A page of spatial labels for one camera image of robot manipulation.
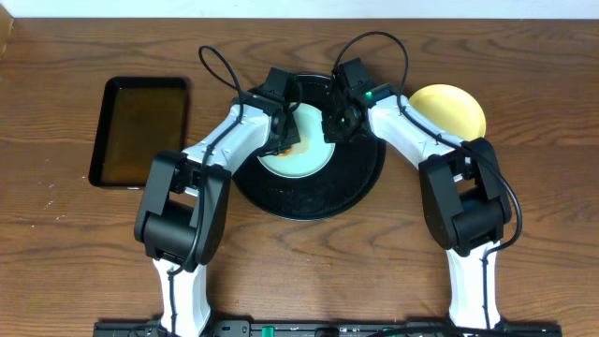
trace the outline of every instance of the black mounting rail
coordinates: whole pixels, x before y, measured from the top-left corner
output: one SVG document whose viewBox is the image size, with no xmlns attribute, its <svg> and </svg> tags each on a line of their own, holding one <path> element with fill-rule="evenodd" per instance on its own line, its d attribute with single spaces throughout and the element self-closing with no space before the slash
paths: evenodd
<svg viewBox="0 0 599 337">
<path fill-rule="evenodd" d="M 357 323 L 281 323 L 244 320 L 223 320 L 210 325 L 198 337 L 368 337 L 377 332 L 402 328 L 453 327 L 447 321 L 413 321 L 404 324 L 357 324 Z M 493 331 L 503 332 L 506 337 L 562 337 L 562 328 L 552 324 L 501 323 Z M 94 337 L 167 337 L 167 332 L 157 321 L 145 323 L 95 323 Z M 458 337 L 453 334 L 408 333 L 394 337 Z"/>
</svg>

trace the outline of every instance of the green connector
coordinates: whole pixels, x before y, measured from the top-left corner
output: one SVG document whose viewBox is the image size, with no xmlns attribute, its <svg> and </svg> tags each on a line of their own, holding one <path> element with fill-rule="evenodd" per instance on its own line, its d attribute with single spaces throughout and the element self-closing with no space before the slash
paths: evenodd
<svg viewBox="0 0 599 337">
<path fill-rule="evenodd" d="M 383 331 L 393 330 L 393 328 L 383 328 Z"/>
<path fill-rule="evenodd" d="M 274 327 L 263 327 L 262 337 L 274 337 Z"/>
</svg>

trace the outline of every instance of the yellow plate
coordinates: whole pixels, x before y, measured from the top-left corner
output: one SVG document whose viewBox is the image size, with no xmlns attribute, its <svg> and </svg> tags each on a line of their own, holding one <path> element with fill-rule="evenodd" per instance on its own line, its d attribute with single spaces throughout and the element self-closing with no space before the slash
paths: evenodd
<svg viewBox="0 0 599 337">
<path fill-rule="evenodd" d="M 434 84 L 418 90 L 410 104 L 445 131 L 466 140 L 485 136 L 487 122 L 475 98 L 458 87 Z"/>
</svg>

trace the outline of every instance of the white wall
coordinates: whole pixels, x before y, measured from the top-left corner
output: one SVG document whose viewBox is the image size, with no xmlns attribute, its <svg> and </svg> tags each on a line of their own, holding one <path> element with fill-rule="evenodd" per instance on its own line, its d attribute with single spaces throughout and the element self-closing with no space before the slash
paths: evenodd
<svg viewBox="0 0 599 337">
<path fill-rule="evenodd" d="M 599 0 L 0 0 L 0 4 L 16 18 L 599 19 Z"/>
</svg>

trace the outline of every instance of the wood grain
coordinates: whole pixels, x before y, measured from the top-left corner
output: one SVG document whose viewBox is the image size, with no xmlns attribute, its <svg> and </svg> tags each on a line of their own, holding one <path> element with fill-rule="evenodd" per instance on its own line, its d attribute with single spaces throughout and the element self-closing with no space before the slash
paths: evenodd
<svg viewBox="0 0 599 337">
<path fill-rule="evenodd" d="M 216 46 L 248 87 L 262 82 L 271 66 L 329 73 L 346 41 L 376 29 L 405 41 L 409 92 L 457 85 L 486 112 L 488 138 L 525 219 L 520 241 L 498 259 L 502 315 L 555 321 L 566 336 L 594 335 L 596 27 L 569 21 L 16 21 L 0 62 L 0 334 L 89 336 L 98 319 L 162 312 L 158 277 L 133 238 L 141 192 L 87 182 L 108 79 L 188 77 L 191 144 L 220 123 L 234 95 L 201 67 L 200 44 Z M 380 81 L 401 73 L 396 47 L 384 39 L 360 42 L 347 56 L 358 54 Z M 450 302 L 446 257 L 421 212 L 417 172 L 392 149 L 372 192 L 325 221 L 278 219 L 233 187 L 225 237 L 209 268 L 212 308 L 254 319 L 443 316 Z"/>
</svg>

